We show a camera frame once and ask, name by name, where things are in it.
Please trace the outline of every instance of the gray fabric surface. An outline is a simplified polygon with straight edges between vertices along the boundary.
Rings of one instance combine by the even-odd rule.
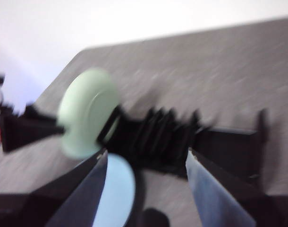
[[[71,81],[89,67],[109,71],[128,112],[142,117],[151,106],[175,107],[182,118],[200,108],[203,121],[251,129],[255,114],[270,111],[263,185],[288,194],[288,19],[81,51],[36,104],[55,114]],[[50,138],[0,154],[0,192],[30,191],[77,161]],[[145,206],[168,214],[171,225],[200,226],[187,182],[144,171]]]

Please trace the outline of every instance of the white wall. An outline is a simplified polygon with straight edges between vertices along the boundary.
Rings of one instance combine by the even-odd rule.
[[[90,46],[287,16],[288,0],[0,0],[5,98],[23,109]]]

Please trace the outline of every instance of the gray carpet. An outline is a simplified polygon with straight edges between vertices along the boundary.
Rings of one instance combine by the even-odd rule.
[[[181,118],[200,108],[203,121],[251,129],[270,113],[263,188],[288,195],[288,19],[81,51],[36,102],[55,114],[71,81],[89,67],[106,69],[124,108],[142,117],[151,106],[175,107]],[[27,192],[71,169],[57,137],[0,154],[0,192]],[[200,226],[187,182],[144,171],[146,207],[173,227]]]

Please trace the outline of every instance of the black plastic bracket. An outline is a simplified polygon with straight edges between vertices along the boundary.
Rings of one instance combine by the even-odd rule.
[[[267,138],[266,111],[258,114],[255,130],[233,130],[204,126],[196,110],[186,123],[175,118],[173,109],[150,109],[142,120],[131,119],[117,106],[98,136],[109,152],[123,156],[132,166],[186,177],[189,147],[234,176],[256,183],[260,175],[263,145]],[[117,127],[110,137],[112,125]]]

